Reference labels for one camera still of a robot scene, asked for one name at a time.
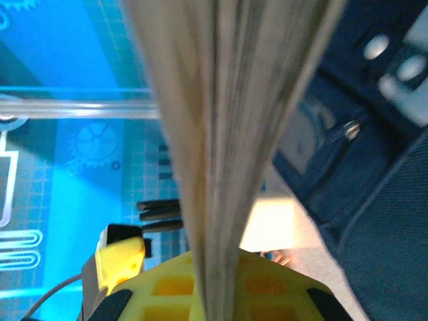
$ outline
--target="white cable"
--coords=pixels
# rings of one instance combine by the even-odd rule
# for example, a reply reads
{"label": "white cable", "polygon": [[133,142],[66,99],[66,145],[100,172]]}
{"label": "white cable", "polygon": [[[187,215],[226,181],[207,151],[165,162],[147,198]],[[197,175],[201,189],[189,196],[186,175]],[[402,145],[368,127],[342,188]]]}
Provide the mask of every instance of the white cable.
{"label": "white cable", "polygon": [[62,288],[70,285],[71,283],[74,283],[82,278],[81,274],[78,274],[76,276],[72,276],[71,278],[61,282],[57,286],[53,287],[51,290],[49,290],[46,294],[44,294],[25,314],[24,318],[29,318],[33,315],[33,313],[40,308],[40,306],[51,296],[53,296],[56,292],[60,291]]}

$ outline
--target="yellow clip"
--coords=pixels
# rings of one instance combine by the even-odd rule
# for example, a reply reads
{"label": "yellow clip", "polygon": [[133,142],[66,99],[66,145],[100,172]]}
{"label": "yellow clip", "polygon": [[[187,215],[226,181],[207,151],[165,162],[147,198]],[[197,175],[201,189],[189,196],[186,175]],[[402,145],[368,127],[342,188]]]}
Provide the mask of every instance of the yellow clip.
{"label": "yellow clip", "polygon": [[137,276],[144,261],[145,247],[141,237],[119,241],[95,253],[98,287],[107,288],[109,295],[115,286]]}

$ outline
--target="blurry wooden stick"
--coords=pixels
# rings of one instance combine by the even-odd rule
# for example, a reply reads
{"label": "blurry wooden stick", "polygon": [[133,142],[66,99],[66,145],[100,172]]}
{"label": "blurry wooden stick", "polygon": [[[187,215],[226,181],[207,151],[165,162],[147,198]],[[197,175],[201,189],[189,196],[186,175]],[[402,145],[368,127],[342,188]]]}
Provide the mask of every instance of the blurry wooden stick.
{"label": "blurry wooden stick", "polygon": [[208,321],[233,317],[262,175],[344,0],[126,0],[179,181]]}

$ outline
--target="yellow plastic object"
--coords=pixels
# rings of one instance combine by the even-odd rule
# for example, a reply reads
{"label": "yellow plastic object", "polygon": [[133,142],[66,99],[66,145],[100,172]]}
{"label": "yellow plastic object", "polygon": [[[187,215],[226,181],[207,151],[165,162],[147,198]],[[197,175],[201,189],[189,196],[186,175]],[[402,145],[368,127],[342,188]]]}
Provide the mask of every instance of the yellow plastic object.
{"label": "yellow plastic object", "polygon": [[[235,284],[235,321],[324,321],[309,288],[332,292],[320,282],[243,251]],[[132,290],[118,321],[204,321],[192,254],[170,259],[119,284]]]}
{"label": "yellow plastic object", "polygon": [[144,261],[145,247],[141,237],[133,237],[108,245],[95,253],[98,287],[107,288],[107,295],[118,284],[137,276]]}

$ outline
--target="gear icon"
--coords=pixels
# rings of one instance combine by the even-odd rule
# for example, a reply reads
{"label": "gear icon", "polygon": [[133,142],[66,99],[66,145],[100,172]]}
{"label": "gear icon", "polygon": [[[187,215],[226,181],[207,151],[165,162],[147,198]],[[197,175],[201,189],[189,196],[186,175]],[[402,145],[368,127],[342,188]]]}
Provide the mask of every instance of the gear icon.
{"label": "gear icon", "polygon": [[82,164],[79,160],[69,160],[65,165],[67,174],[70,176],[77,176],[82,172]]}
{"label": "gear icon", "polygon": [[118,157],[118,136],[107,122],[84,126],[70,140],[70,154],[87,167],[103,167]]}
{"label": "gear icon", "polygon": [[0,31],[8,30],[11,26],[9,16],[4,10],[0,9]]}
{"label": "gear icon", "polygon": [[29,10],[35,8],[40,0],[0,0],[0,5],[6,9]]}

